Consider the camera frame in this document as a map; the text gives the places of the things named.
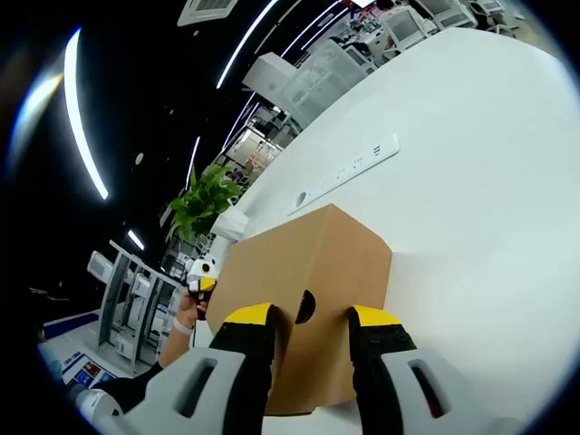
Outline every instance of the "small white device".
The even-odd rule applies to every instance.
[[[133,337],[131,331],[123,331],[117,335],[117,341],[115,343],[115,348],[117,353],[124,356],[128,360],[131,359],[133,355]]]
[[[191,258],[185,264],[185,273],[187,273],[186,283],[189,290],[197,291],[195,285],[200,278],[218,279],[219,268],[216,259],[208,257],[207,259],[192,260]]]
[[[81,415],[93,426],[105,418],[123,415],[119,403],[103,390],[89,390],[84,385],[75,383],[67,387],[66,394]]]
[[[100,252],[92,251],[91,259],[87,265],[87,272],[102,283],[108,284],[112,274],[112,262]],[[125,283],[130,284],[133,281],[134,275],[133,271],[127,269],[124,278]]]
[[[131,289],[131,292],[142,298],[147,298],[151,291],[151,281],[145,277],[144,274],[137,274],[137,279],[135,279],[135,284]]]

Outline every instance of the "office chair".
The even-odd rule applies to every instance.
[[[398,14],[383,14],[381,24],[394,44],[383,52],[388,59],[409,50],[413,45],[429,37],[409,10],[401,10]]]
[[[477,26],[478,21],[459,0],[416,0],[440,30]]]
[[[478,29],[495,32],[496,34],[505,32],[512,38],[516,37],[511,27],[499,23],[493,16],[499,16],[499,14],[506,11],[506,8],[498,0],[469,0],[468,4],[478,19]]]

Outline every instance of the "box handle hole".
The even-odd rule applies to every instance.
[[[305,324],[314,315],[314,310],[316,309],[316,300],[314,295],[308,290],[304,290],[302,295],[302,302],[300,303],[300,308],[298,309],[298,315],[296,316],[295,324]]]

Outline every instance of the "person's arm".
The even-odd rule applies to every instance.
[[[175,318],[186,328],[193,329],[194,323],[198,320],[198,309],[206,311],[207,306],[208,305],[205,302],[196,305],[195,299],[189,295],[188,289],[184,287],[181,292],[179,308]],[[171,328],[169,337],[163,345],[161,355],[159,356],[159,365],[161,368],[164,369],[168,367],[182,354],[188,351],[189,337],[189,334],[182,333],[176,329],[175,326]]]

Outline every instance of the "leaf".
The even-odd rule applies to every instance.
[[[185,216],[181,219],[181,226],[184,228],[191,228],[191,223],[196,219],[195,216]]]
[[[183,204],[183,198],[175,198],[173,199],[169,205],[171,206],[171,208],[173,208],[174,210],[180,210],[184,208],[184,204]]]
[[[212,215],[200,220],[198,223],[194,224],[193,230],[196,234],[207,234],[216,222],[217,215]]]
[[[234,186],[234,187],[228,188],[227,193],[228,193],[230,198],[236,197],[238,195],[241,195],[242,189],[239,188],[239,186]]]
[[[191,227],[186,226],[179,227],[179,237],[181,237],[181,240],[189,242],[189,240],[191,239]]]
[[[189,191],[193,190],[197,184],[196,181],[196,169],[194,166],[191,167],[191,175],[189,176]]]
[[[171,238],[173,237],[173,233],[175,233],[175,230],[178,229],[179,227],[181,227],[181,223],[180,222],[174,222],[173,223],[173,225],[169,229],[169,233],[167,233],[167,236],[165,237],[165,242],[166,243],[171,240]]]
[[[221,214],[229,208],[229,202],[224,201],[216,206],[216,213]]]
[[[206,172],[206,174],[203,175],[201,179],[204,179],[206,183],[215,183],[216,181],[221,181],[224,175],[226,175],[226,172],[230,170],[232,169],[228,167],[222,168],[220,166],[213,166],[208,169],[208,172]]]
[[[174,222],[179,222],[181,225],[186,225],[186,221],[189,218],[189,213],[187,210],[178,210],[173,218]]]
[[[212,207],[211,207],[211,210],[204,211],[203,213],[200,213],[200,214],[197,216],[198,220],[205,219],[205,218],[209,218],[211,215],[215,214],[215,211],[214,211],[214,209],[213,209],[213,208],[214,208],[214,207],[213,207],[214,205],[212,204],[211,206],[212,206]]]

